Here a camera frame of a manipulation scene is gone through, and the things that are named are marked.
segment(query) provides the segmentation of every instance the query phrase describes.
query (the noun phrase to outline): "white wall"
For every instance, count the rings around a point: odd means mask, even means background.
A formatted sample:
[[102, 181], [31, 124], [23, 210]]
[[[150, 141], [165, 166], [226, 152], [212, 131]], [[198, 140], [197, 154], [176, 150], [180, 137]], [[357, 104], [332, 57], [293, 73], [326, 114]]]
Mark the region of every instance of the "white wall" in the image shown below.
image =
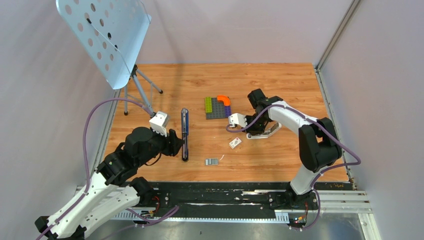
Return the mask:
[[[84, 123], [112, 89], [55, 1], [2, 1], [0, 23], [0, 239], [31, 240], [83, 183]], [[91, 160], [108, 110], [90, 123]]]
[[314, 63], [352, 0], [143, 0], [138, 63]]
[[422, 239], [423, 9], [420, 0], [362, 1], [323, 69], [384, 240]]

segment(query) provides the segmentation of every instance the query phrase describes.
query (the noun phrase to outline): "blue pen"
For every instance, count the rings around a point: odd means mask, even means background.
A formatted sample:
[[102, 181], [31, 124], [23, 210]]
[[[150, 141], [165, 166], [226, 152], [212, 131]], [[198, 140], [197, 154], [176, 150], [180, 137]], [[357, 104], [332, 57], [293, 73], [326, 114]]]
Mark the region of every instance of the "blue pen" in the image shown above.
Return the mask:
[[182, 145], [182, 160], [187, 162], [189, 160], [189, 110], [187, 108], [181, 110], [181, 130], [182, 140], [184, 140], [184, 145]]

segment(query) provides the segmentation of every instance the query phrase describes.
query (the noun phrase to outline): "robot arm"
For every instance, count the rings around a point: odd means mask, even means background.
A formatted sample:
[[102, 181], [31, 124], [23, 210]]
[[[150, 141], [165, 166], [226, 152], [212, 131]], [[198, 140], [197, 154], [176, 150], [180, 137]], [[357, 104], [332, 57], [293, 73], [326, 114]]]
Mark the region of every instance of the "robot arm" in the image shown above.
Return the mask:
[[[108, 154], [90, 179], [85, 192], [84, 186], [64, 207], [51, 216], [41, 216], [35, 225], [42, 233], [49, 225], [54, 225], [45, 236], [49, 240], [83, 240], [94, 230], [121, 211], [135, 206], [145, 198], [151, 199], [153, 188], [143, 177], [132, 180], [129, 186], [116, 196], [100, 204], [108, 194], [115, 191], [137, 173], [139, 167], [159, 154], [175, 156], [184, 141], [177, 137], [173, 129], [167, 132], [168, 115], [157, 112], [149, 121], [150, 128], [137, 127]], [[76, 206], [58, 223], [58, 219], [72, 205]]]
[[[243, 130], [247, 133], [248, 139], [268, 138], [282, 126], [286, 126], [299, 137], [299, 156], [302, 165], [285, 193], [286, 202], [291, 206], [297, 206], [311, 193], [311, 184], [320, 171], [331, 166], [342, 156], [341, 148], [307, 119], [318, 122], [337, 138], [334, 125], [326, 117], [317, 119], [292, 108], [278, 96], [265, 97], [261, 89], [252, 91], [247, 98], [255, 109], [255, 114], [246, 116], [239, 113], [232, 114], [228, 117], [230, 127], [240, 125], [245, 128], [250, 125]], [[270, 122], [276, 123], [266, 130]]]

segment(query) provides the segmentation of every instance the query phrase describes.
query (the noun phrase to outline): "gray baseplate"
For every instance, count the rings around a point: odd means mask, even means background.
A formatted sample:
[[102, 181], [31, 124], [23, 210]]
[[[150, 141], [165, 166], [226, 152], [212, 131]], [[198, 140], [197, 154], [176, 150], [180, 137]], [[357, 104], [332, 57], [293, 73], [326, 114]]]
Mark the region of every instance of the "gray baseplate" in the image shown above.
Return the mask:
[[218, 101], [218, 98], [212, 97], [212, 112], [206, 113], [206, 119], [228, 119], [225, 116], [225, 106], [222, 101]]

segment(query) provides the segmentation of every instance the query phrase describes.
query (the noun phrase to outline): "wooden tabletop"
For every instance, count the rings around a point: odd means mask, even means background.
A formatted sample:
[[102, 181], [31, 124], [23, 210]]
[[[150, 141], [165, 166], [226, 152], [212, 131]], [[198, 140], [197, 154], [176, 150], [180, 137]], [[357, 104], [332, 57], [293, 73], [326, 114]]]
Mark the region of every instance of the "wooden tabletop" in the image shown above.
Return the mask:
[[[153, 166], [142, 166], [136, 177], [148, 181], [226, 181], [226, 182], [288, 182], [300, 165], [298, 137], [283, 127], [267, 139], [246, 139], [246, 134], [227, 132], [227, 119], [206, 120], [205, 97], [225, 95], [230, 98], [232, 113], [253, 115], [247, 95], [262, 89], [265, 96], [279, 96], [292, 107], [317, 118], [327, 116], [324, 101], [310, 63], [264, 64], [141, 64], [139, 69], [163, 89], [153, 89], [152, 107], [170, 116], [168, 129], [181, 138], [181, 109], [189, 111], [189, 161], [162, 156]], [[139, 78], [147, 96], [150, 85]], [[134, 83], [129, 94], [140, 96]], [[136, 127], [149, 127], [149, 116], [140, 107], [129, 103], [117, 107], [106, 154]], [[229, 142], [240, 138], [242, 143], [231, 149]], [[205, 165], [205, 159], [218, 158], [219, 165]], [[343, 168], [325, 173], [320, 181], [347, 181]]]

